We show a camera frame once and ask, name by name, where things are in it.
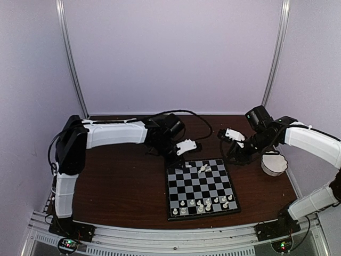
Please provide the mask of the right aluminium frame post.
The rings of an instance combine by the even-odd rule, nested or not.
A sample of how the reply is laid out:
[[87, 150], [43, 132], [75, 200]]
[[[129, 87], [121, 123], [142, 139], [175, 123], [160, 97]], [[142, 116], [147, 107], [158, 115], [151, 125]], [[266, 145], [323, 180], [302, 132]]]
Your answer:
[[270, 72], [267, 78], [267, 83], [265, 87], [265, 91], [262, 98], [262, 106], [267, 107], [271, 92], [274, 86], [275, 77], [278, 71], [280, 57], [282, 54], [282, 49], [285, 43], [286, 34], [287, 34], [287, 27], [289, 23], [289, 15], [290, 15], [290, 0], [283, 0], [282, 7], [280, 12], [280, 19], [279, 19], [279, 26], [278, 26], [278, 33], [273, 53], [273, 58], [270, 66]]

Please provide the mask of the white chess king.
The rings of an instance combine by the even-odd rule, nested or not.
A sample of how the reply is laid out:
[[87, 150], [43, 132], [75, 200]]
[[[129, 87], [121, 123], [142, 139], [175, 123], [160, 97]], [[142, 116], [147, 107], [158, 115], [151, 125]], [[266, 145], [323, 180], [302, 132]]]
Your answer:
[[211, 200], [210, 200], [210, 198], [208, 198], [208, 199], [206, 200], [205, 210], [206, 210], [206, 211], [210, 211], [210, 210], [211, 210], [211, 205], [212, 205]]

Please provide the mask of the aluminium front rail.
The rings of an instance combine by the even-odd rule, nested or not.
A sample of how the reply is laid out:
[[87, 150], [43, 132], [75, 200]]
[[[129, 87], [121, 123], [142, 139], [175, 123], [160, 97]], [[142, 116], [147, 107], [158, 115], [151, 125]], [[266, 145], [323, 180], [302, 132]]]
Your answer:
[[[48, 232], [45, 213], [34, 211], [25, 230], [25, 239], [19, 255], [63, 255], [58, 249], [62, 236]], [[81, 242], [71, 255], [331, 255], [319, 218], [310, 216], [308, 222], [299, 222], [301, 231], [292, 234], [293, 248], [290, 253], [274, 249], [279, 240], [290, 237], [260, 241], [255, 223], [241, 226], [155, 230], [131, 229], [95, 225], [91, 242]]]

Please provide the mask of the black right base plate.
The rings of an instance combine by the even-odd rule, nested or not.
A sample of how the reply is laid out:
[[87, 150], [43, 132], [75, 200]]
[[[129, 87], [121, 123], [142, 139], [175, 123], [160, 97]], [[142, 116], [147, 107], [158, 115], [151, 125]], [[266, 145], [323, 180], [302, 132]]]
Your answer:
[[254, 228], [259, 242], [283, 236], [289, 236], [290, 234], [299, 232], [301, 230], [300, 225], [296, 222], [286, 225], [280, 224], [279, 220], [261, 222], [258, 223]]

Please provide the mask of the black and white chessboard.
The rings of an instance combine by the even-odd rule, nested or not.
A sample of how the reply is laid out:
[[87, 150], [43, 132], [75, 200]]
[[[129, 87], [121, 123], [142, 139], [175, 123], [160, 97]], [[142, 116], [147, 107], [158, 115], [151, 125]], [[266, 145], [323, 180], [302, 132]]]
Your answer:
[[[241, 212], [237, 193], [234, 189], [232, 179], [228, 169], [221, 158], [207, 160], [187, 161], [191, 168], [184, 166], [183, 169], [166, 169], [166, 195], [168, 203], [168, 221], [192, 220], [208, 216], [227, 215]], [[208, 164], [211, 172], [198, 173], [201, 166]], [[222, 197], [226, 197], [229, 202], [228, 208], [224, 209]], [[211, 210], [206, 211], [206, 200], [211, 200]], [[201, 200], [204, 205], [203, 212], [197, 212], [197, 200]], [[181, 214], [181, 208], [186, 208], [186, 213]], [[178, 210], [178, 214], [173, 214], [173, 209]]]

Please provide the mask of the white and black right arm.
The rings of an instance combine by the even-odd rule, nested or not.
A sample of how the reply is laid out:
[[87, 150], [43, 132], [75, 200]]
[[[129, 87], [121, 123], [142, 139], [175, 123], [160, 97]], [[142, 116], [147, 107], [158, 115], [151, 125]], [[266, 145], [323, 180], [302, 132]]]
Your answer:
[[[331, 105], [311, 106], [271, 106], [268, 111], [274, 118], [288, 115], [305, 124], [340, 137], [340, 110]], [[337, 170], [326, 161], [306, 153], [303, 150], [281, 146], [289, 162], [292, 179], [303, 196], [329, 183]], [[230, 167], [242, 207], [244, 223], [265, 221], [275, 218], [277, 212], [294, 199], [294, 190], [286, 175], [270, 177], [263, 173], [260, 162], [256, 161], [244, 167]]]

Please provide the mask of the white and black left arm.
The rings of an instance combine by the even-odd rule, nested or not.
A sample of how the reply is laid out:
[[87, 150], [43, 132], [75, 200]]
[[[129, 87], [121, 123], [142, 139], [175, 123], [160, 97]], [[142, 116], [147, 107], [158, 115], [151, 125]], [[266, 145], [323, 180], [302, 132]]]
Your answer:
[[181, 119], [164, 117], [98, 121], [70, 116], [62, 131], [53, 139], [55, 156], [48, 157], [55, 178], [55, 226], [65, 237], [73, 236], [76, 224], [70, 220], [76, 181], [86, 165], [88, 152], [119, 145], [145, 145], [155, 149], [165, 161], [180, 160], [175, 137], [185, 129]]

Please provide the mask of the white scalloped bowl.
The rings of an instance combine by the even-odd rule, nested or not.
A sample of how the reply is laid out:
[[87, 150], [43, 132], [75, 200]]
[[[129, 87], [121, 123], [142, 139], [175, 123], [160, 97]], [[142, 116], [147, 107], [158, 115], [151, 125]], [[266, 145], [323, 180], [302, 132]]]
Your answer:
[[286, 171], [288, 162], [278, 151], [268, 151], [261, 157], [261, 168], [267, 175], [276, 177]]

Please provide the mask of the left aluminium frame post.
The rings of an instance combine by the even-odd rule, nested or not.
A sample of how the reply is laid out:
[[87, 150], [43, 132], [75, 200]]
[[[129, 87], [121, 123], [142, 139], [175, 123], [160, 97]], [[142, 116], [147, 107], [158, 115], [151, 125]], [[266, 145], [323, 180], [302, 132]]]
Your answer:
[[66, 19], [66, 13], [65, 13], [65, 7], [64, 7], [64, 1], [63, 0], [56, 0], [56, 12], [58, 15], [59, 19], [59, 24], [61, 28], [61, 34], [63, 38], [63, 43], [64, 43], [64, 49], [66, 52], [66, 57], [67, 57], [67, 64], [72, 80], [73, 87], [75, 89], [76, 93], [76, 98], [79, 103], [80, 109], [82, 111], [82, 116], [85, 118], [88, 118], [90, 115], [88, 113], [85, 99], [80, 87], [79, 83], [79, 78], [77, 75], [77, 70], [76, 70], [76, 65], [74, 61], [74, 56], [72, 54], [72, 48], [71, 48], [71, 42], [70, 42], [70, 37], [69, 37], [69, 32], [68, 32], [68, 26], [67, 26], [67, 19]]

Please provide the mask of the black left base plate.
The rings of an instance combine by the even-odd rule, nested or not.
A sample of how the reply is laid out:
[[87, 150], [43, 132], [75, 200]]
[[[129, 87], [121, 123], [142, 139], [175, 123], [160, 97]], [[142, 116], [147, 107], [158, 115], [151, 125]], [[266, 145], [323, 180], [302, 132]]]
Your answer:
[[95, 233], [93, 225], [74, 222], [73, 219], [53, 218], [48, 231], [81, 242], [91, 242]]

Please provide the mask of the aluminium frame post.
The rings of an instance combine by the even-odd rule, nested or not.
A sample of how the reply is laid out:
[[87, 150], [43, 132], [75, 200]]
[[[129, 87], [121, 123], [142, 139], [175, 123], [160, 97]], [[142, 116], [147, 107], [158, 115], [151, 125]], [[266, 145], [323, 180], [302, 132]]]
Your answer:
[[74, 56], [72, 54], [72, 48], [71, 48], [71, 42], [70, 42], [70, 37], [69, 37], [69, 32], [68, 32], [68, 26], [67, 26], [67, 19], [66, 19], [66, 13], [65, 13], [65, 7], [64, 7], [64, 1], [63, 0], [56, 0], [56, 12], [58, 15], [59, 19], [59, 24], [61, 28], [61, 34], [63, 38], [63, 43], [64, 43], [64, 49], [66, 52], [66, 57], [67, 57], [67, 64], [72, 80], [73, 87], [75, 89], [76, 93], [76, 98], [79, 103], [80, 109], [82, 111], [82, 116], [85, 118], [88, 118], [90, 115], [88, 113], [85, 99], [80, 87], [79, 83], [79, 78], [77, 75], [77, 70], [76, 70], [76, 65], [74, 61]]
[[280, 57], [282, 54], [282, 49], [285, 43], [286, 34], [287, 34], [287, 27], [289, 23], [289, 15], [290, 15], [290, 0], [283, 0], [282, 7], [280, 12], [280, 19], [279, 19], [279, 26], [278, 26], [278, 33], [273, 53], [273, 58], [270, 66], [270, 72], [267, 78], [267, 83], [265, 87], [265, 91], [262, 98], [262, 106], [267, 107], [271, 92], [274, 86], [275, 77], [278, 71]]

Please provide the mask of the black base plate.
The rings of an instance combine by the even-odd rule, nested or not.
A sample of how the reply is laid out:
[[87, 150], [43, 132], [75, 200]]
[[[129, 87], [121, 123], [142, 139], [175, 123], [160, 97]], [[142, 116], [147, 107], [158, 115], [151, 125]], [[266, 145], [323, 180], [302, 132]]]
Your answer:
[[296, 222], [286, 225], [280, 224], [279, 220], [261, 222], [258, 223], [254, 228], [259, 242], [283, 236], [289, 236], [290, 234], [299, 232], [301, 230], [300, 225]]
[[91, 242], [95, 233], [93, 225], [74, 222], [73, 219], [53, 218], [48, 231], [81, 242]]

